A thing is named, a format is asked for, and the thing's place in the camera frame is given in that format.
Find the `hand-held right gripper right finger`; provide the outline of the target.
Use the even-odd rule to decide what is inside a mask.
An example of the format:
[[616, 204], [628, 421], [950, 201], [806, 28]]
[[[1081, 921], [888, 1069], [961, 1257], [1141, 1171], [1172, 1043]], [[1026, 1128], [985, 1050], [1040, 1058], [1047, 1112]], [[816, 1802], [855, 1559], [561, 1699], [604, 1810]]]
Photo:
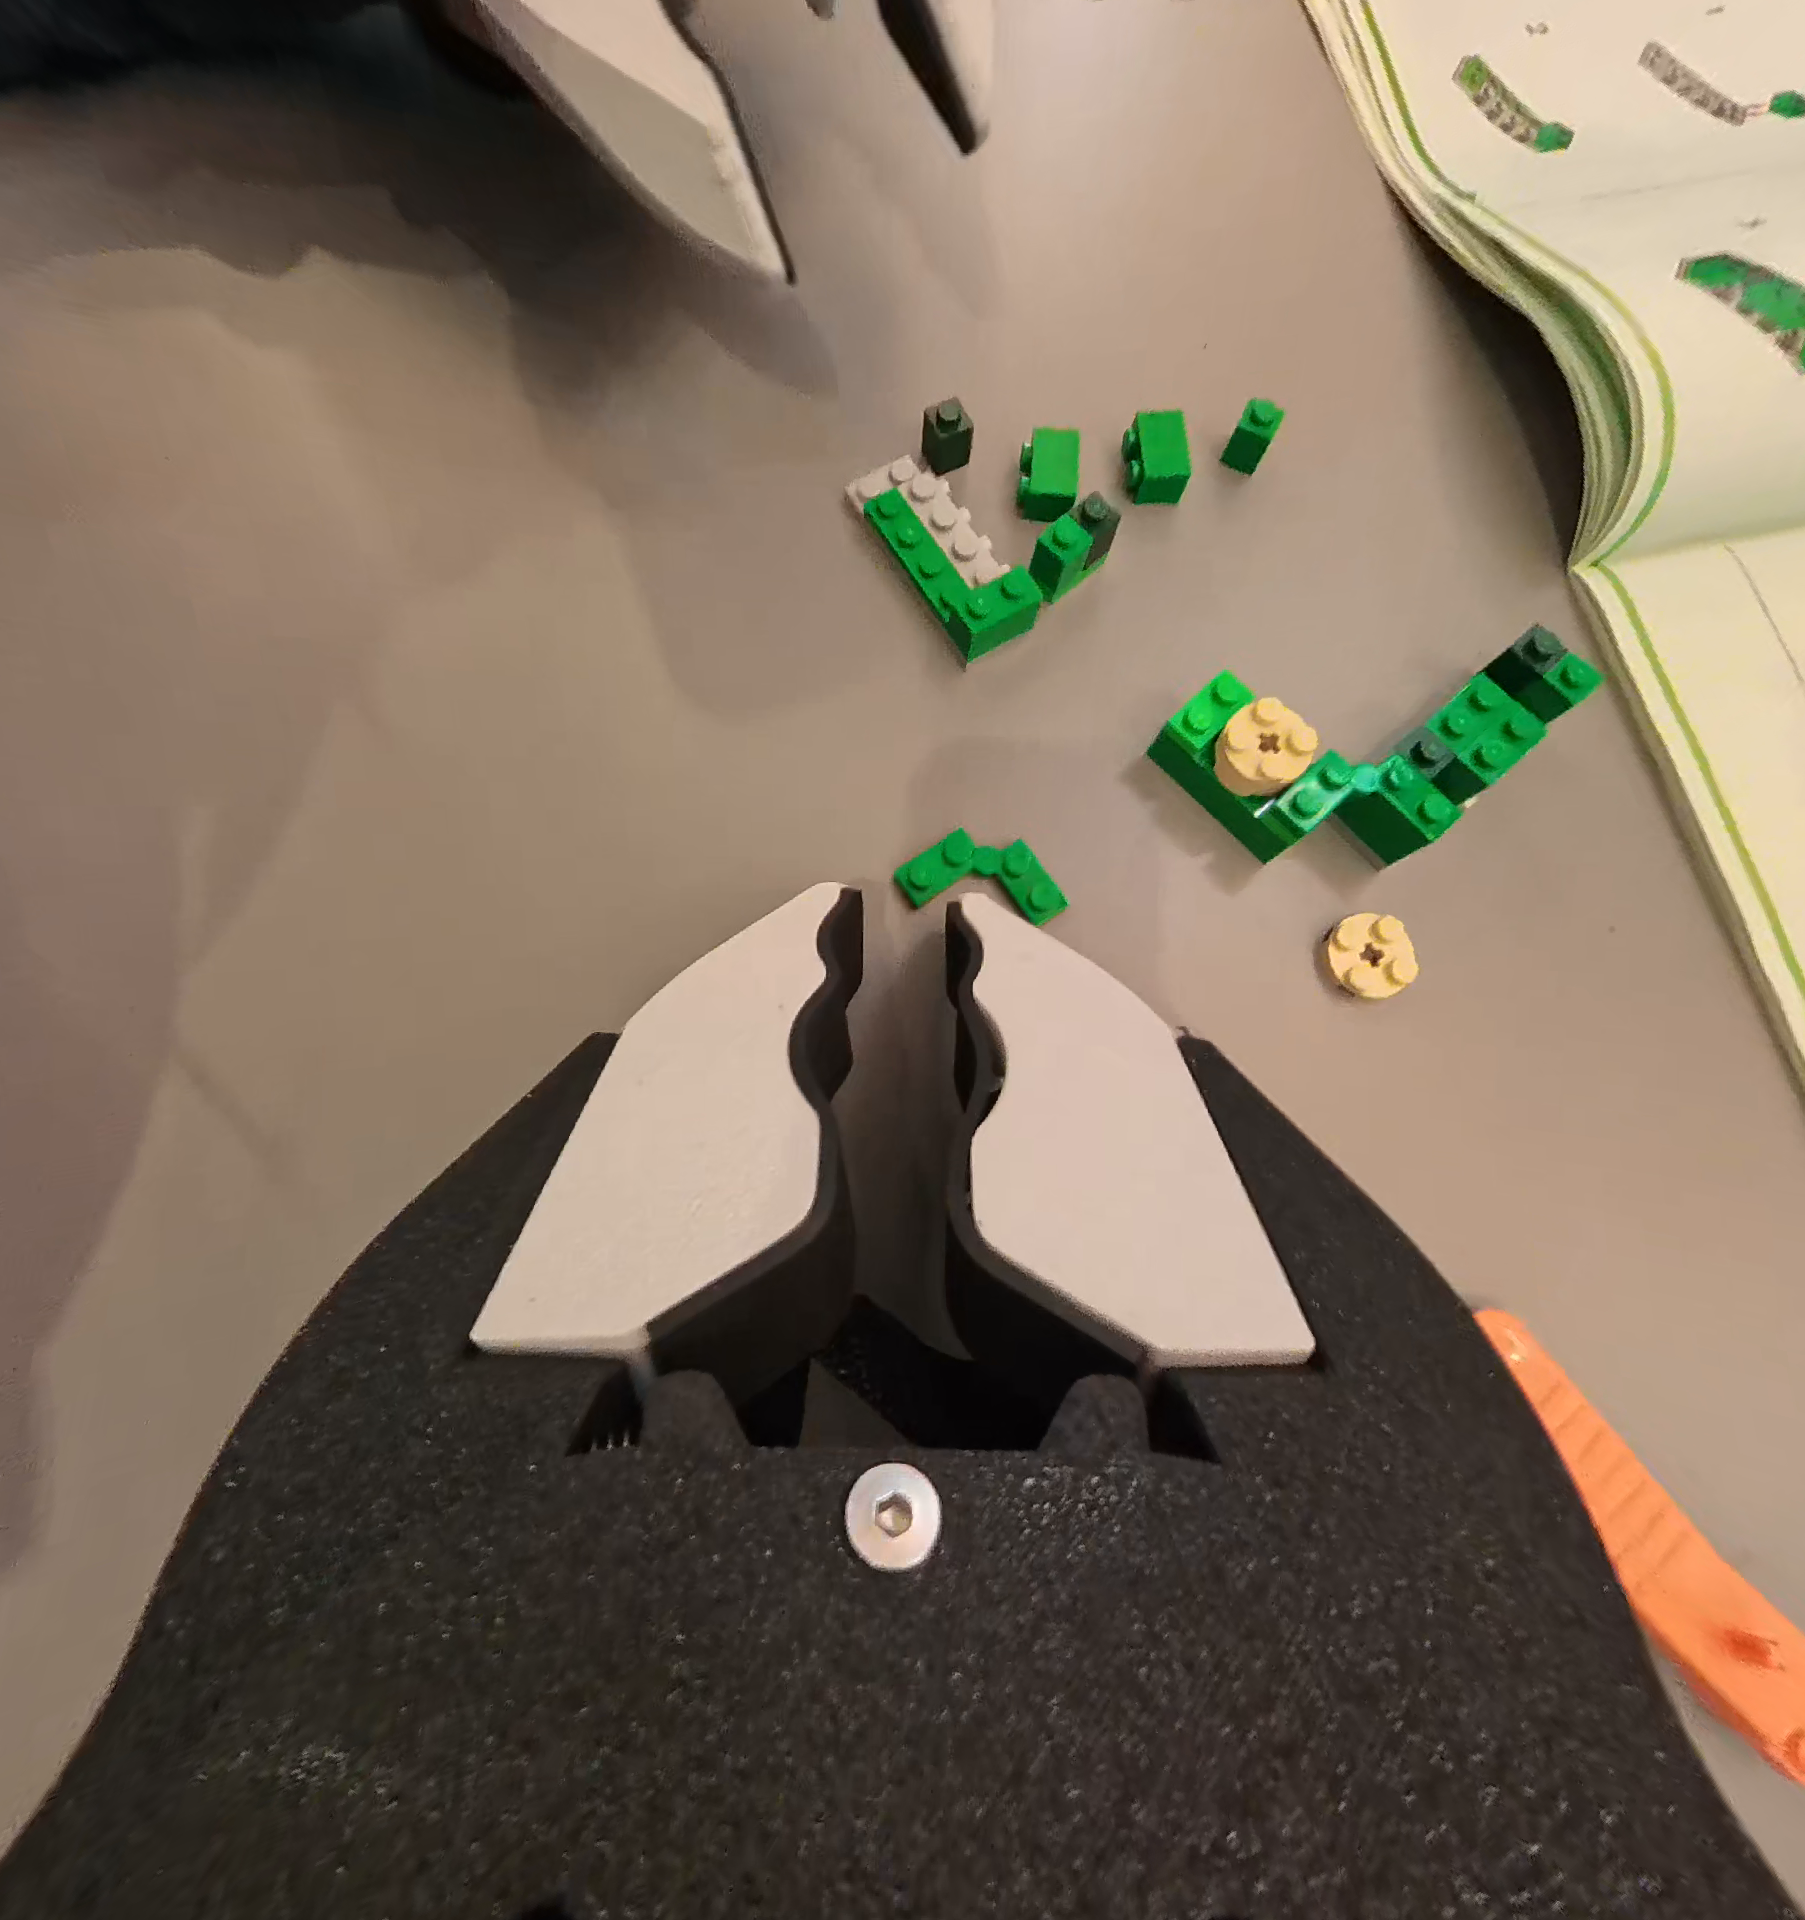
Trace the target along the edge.
[[1303, 1365], [1314, 1333], [1152, 1008], [1008, 906], [947, 916], [961, 1128], [950, 1315], [1019, 1390]]

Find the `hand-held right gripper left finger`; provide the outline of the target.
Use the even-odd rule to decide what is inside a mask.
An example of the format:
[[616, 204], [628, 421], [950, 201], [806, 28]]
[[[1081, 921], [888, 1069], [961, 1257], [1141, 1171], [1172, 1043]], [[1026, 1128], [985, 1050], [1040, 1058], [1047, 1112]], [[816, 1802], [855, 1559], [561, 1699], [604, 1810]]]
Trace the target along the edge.
[[589, 1357], [640, 1381], [779, 1388], [854, 1298], [834, 1095], [862, 895], [816, 884], [662, 982], [610, 1043], [483, 1300], [487, 1357]]

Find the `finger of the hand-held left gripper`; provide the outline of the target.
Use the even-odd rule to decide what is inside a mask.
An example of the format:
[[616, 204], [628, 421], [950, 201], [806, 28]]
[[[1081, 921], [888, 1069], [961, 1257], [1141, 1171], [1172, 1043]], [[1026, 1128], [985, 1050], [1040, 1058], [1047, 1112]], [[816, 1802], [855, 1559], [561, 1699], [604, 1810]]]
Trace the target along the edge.
[[774, 286], [795, 261], [722, 76], [666, 2], [443, 2], [583, 146], [669, 225]]
[[988, 2], [876, 2], [881, 22], [961, 156], [988, 133]]

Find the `green and dark green bricks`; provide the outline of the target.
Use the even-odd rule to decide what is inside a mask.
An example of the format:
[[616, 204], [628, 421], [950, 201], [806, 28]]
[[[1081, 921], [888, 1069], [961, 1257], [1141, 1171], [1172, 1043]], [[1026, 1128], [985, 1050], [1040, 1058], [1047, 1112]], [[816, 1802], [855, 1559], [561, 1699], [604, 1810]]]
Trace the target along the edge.
[[1116, 541], [1118, 508], [1103, 494], [1085, 494], [1033, 543], [1026, 571], [1040, 597], [1055, 604], [1094, 573]]

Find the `tan round plate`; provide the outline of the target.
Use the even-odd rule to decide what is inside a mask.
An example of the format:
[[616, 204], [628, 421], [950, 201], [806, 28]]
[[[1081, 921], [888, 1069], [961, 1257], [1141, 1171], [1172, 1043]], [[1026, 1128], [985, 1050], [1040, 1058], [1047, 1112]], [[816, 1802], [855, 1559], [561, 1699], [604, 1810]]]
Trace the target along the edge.
[[1347, 916], [1322, 940], [1331, 980], [1353, 998], [1383, 1001], [1418, 980], [1418, 949], [1396, 916]]

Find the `green angled plate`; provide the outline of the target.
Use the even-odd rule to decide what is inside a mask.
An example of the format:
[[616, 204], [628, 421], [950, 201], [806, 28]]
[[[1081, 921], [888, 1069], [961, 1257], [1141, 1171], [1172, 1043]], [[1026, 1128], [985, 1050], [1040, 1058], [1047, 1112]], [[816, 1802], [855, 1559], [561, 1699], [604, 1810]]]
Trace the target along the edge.
[[1029, 923], [1050, 923], [1070, 910], [1066, 895], [1023, 838], [981, 845], [968, 827], [954, 827], [893, 871], [893, 884], [916, 910], [924, 910], [964, 877], [997, 884]]

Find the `large green brick assembly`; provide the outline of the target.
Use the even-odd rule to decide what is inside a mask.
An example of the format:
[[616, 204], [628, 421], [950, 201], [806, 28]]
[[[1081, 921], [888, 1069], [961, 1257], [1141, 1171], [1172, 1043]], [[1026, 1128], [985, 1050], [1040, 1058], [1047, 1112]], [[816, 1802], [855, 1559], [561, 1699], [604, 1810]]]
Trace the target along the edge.
[[1297, 706], [1219, 673], [1162, 721], [1146, 760], [1258, 866], [1337, 825], [1386, 870], [1438, 845], [1604, 684], [1532, 628], [1383, 758], [1353, 760]]

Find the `dark cloth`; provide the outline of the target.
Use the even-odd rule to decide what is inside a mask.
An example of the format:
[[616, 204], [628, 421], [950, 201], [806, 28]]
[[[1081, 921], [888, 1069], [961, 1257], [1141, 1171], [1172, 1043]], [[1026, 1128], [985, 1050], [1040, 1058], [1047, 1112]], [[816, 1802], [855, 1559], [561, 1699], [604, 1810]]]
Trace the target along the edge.
[[0, 90], [297, 54], [377, 2], [0, 2]]

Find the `grey and green brick assembly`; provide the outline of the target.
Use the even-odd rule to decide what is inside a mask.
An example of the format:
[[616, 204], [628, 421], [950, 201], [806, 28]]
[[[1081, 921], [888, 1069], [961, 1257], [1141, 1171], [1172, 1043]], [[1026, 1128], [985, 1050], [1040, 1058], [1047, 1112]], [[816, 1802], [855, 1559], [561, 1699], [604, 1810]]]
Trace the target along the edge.
[[1044, 599], [1033, 573], [1008, 565], [950, 482], [911, 454], [855, 474], [843, 486], [843, 504], [874, 534], [964, 665], [1040, 622]]

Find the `orange brick separator tool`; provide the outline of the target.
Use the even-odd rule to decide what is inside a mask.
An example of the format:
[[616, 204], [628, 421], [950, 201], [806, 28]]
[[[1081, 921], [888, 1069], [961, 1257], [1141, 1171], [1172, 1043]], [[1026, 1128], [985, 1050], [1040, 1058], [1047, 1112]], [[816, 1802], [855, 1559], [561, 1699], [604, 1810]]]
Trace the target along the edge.
[[1805, 1787], [1805, 1632], [1705, 1542], [1520, 1319], [1474, 1319], [1562, 1459], [1636, 1627], [1717, 1722]]

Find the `brick building instruction booklet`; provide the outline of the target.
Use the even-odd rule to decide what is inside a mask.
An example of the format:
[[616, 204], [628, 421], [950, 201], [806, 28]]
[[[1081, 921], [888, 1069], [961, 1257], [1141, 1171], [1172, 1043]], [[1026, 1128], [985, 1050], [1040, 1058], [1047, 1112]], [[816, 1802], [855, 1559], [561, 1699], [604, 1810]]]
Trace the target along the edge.
[[1805, 2], [1305, 14], [1569, 384], [1569, 579], [1805, 1093]]

